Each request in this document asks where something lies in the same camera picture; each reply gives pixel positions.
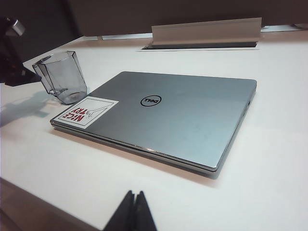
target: black object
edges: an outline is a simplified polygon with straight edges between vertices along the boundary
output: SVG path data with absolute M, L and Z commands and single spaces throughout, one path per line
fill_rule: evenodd
M 103 231 L 157 231 L 143 191 L 128 191 Z
M 82 36 L 66 3 L 67 0 L 0 2 L 0 16 L 17 18 L 26 28 L 21 37 L 10 37 L 22 62 Z
M 8 36 L 21 36 L 25 28 L 17 19 L 0 17 L 0 82 L 8 86 L 39 82 L 41 77 L 24 67 Z
M 195 43 L 195 44 L 167 44 L 153 45 L 144 47 L 142 50 L 156 49 L 198 49 L 198 48 L 240 48 L 240 47 L 256 47 L 256 42 L 214 42 L 214 43 Z

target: dell logo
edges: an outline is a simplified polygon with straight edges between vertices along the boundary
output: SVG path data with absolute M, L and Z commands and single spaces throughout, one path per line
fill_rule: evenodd
M 142 106 L 145 106 L 145 107 L 151 107 L 151 106 L 154 106 L 154 105 L 157 105 L 161 102 L 162 98 L 158 95 L 149 95 L 147 97 L 144 97 L 140 103 Z

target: white sticker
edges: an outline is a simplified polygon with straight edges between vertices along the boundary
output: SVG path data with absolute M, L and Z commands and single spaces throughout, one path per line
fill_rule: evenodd
M 119 101 L 88 96 L 70 109 L 61 113 L 54 120 L 78 128 L 87 128 L 118 102 Z

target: nice try sticker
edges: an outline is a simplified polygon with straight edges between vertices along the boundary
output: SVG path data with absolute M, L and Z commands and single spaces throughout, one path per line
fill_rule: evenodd
M 54 120 L 78 128 L 87 128 L 117 103 L 118 101 L 88 96 Z

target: silver laptop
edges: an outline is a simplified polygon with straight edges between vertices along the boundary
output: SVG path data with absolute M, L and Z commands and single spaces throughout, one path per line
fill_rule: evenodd
M 51 124 L 216 178 L 256 86 L 252 79 L 121 72 Z

